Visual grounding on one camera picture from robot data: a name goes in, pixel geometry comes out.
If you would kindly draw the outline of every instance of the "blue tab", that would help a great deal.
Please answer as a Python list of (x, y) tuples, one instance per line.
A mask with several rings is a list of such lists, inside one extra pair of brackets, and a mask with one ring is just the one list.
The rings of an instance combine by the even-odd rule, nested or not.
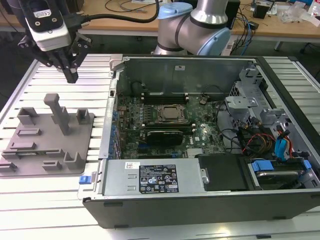
[(186, 2), (173, 2), (160, 7), (158, 19), (178, 17), (192, 11), (192, 5)]
[(277, 158), (280, 158), (282, 162), (286, 161), (285, 151), (287, 149), (287, 141), (283, 138), (279, 138), (275, 141), (274, 154)]
[(91, 176), (80, 176), (79, 178), (79, 184), (91, 184)]
[(254, 172), (275, 170), (270, 160), (256, 160), (251, 165)]
[(308, 160), (303, 160), (303, 163), (306, 169), (311, 169), (311, 164)]

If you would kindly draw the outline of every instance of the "cable connector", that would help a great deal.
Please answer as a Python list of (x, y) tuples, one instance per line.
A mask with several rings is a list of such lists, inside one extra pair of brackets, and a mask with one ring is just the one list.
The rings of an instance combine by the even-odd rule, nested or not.
[(257, 126), (262, 125), (262, 122), (258, 118), (256, 118), (255, 116), (251, 117), (251, 122)]
[(283, 128), (282, 128), (282, 126), (281, 126), (281, 125), (277, 125), (277, 126), (276, 126), (276, 130), (277, 130), (277, 131), (281, 131), (281, 132), (282, 132), (282, 131), (283, 131)]
[(284, 139), (289, 134), (290, 134), (290, 131), (287, 129), (279, 135), (279, 138)]

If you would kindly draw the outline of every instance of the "blue drive latch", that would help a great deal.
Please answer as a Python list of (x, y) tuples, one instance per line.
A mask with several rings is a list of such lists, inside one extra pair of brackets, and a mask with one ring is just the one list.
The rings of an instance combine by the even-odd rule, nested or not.
[(264, 172), (264, 171), (273, 171), (274, 166), (270, 160), (255, 160), (251, 163), (254, 172)]

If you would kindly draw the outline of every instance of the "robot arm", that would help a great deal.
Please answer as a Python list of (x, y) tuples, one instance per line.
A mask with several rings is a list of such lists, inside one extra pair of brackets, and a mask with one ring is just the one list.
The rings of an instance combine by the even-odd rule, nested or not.
[(164, 5), (159, 13), (156, 55), (219, 55), (230, 39), (225, 13), (228, 0), (198, 0)]
[(155, 0), (156, 12), (149, 19), (138, 19), (113, 14), (82, 15), (70, 13), (66, 0), (7, 0), (19, 23), (25, 28), (25, 36), (18, 46), (28, 49), (44, 65), (55, 66), (64, 73), (68, 83), (78, 79), (77, 68), (85, 59), (92, 41), (78, 32), (95, 19), (118, 19), (136, 23), (150, 23), (159, 13), (159, 0)]

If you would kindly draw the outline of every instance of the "blue clip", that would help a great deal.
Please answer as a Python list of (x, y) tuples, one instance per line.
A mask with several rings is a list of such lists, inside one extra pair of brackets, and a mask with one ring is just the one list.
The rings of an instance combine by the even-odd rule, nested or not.
[(80, 185), (91, 184), (91, 176), (80, 176), (79, 184)]
[(270, 160), (255, 160), (251, 165), (254, 172), (275, 170)]
[(307, 170), (311, 169), (311, 164), (308, 160), (303, 160), (303, 164)]
[(275, 146), (274, 146), (274, 153), (275, 156), (279, 159), (281, 159), (282, 162), (287, 161), (285, 158), (285, 151), (287, 149), (287, 141), (283, 138), (278, 138), (275, 141)]

